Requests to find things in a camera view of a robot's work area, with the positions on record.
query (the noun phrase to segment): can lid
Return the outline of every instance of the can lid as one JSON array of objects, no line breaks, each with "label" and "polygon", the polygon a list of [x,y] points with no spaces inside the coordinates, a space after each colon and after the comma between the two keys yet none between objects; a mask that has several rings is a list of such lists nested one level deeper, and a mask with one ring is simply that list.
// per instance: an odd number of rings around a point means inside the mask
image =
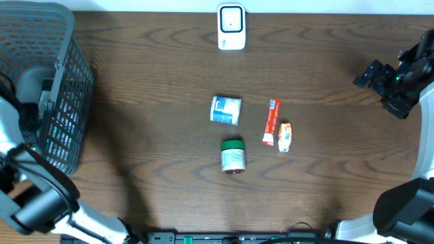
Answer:
[{"label": "can lid", "polygon": [[244,150],[244,142],[240,140],[230,140],[226,142],[222,142],[222,150],[238,148]]}]

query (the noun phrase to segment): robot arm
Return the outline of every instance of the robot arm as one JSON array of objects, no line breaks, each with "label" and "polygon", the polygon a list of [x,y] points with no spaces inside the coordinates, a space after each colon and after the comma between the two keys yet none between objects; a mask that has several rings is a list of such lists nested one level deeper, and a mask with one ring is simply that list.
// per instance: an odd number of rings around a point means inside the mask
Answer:
[{"label": "robot arm", "polygon": [[[71,180],[31,148],[17,151],[24,143],[20,115],[2,97],[0,110],[0,218],[26,235],[36,230],[68,234],[88,243],[147,243],[120,219],[106,217],[79,199]],[[22,176],[34,185],[9,198],[7,194]]]},{"label": "robot arm", "polygon": [[434,242],[434,30],[427,31],[420,43],[398,58],[397,70],[374,60],[354,84],[371,87],[382,96],[383,107],[400,119],[420,103],[422,128],[412,180],[381,194],[374,213],[340,222],[336,239]]},{"label": "robot arm", "polygon": [[434,83],[420,93],[422,129],[420,132],[419,154],[412,180],[434,177]]}]

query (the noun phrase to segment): blue and white label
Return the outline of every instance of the blue and white label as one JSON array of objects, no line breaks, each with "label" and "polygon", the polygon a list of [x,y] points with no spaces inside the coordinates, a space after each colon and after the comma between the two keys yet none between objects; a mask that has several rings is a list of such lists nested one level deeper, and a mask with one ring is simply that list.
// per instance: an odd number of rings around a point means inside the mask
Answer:
[{"label": "blue and white label", "polygon": [[210,120],[238,125],[241,99],[214,96],[211,103]]}]

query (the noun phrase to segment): wood grain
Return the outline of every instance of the wood grain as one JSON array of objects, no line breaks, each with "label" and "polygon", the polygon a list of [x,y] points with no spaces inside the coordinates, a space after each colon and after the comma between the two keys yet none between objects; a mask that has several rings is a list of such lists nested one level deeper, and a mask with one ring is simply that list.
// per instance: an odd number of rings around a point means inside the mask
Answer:
[{"label": "wood grain", "polygon": [[[285,231],[373,210],[414,168],[420,109],[401,121],[351,82],[397,64],[434,16],[248,14],[244,50],[217,48],[215,14],[77,12],[96,90],[79,171],[82,198],[143,230]],[[243,99],[238,126],[209,121],[212,96]],[[272,97],[289,153],[261,144]],[[221,173],[220,143],[245,140],[247,170]],[[0,225],[0,243],[55,243]]]}]

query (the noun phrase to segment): toothpaste tube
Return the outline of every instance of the toothpaste tube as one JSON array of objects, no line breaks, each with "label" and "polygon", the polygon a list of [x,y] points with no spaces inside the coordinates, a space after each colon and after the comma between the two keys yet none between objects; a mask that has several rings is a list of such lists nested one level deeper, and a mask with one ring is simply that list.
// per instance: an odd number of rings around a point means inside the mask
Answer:
[{"label": "toothpaste tube", "polygon": [[267,117],[267,124],[265,125],[264,138],[262,139],[262,143],[266,146],[274,145],[274,131],[276,130],[281,104],[282,100],[278,98],[271,98],[270,100],[269,115]]}]

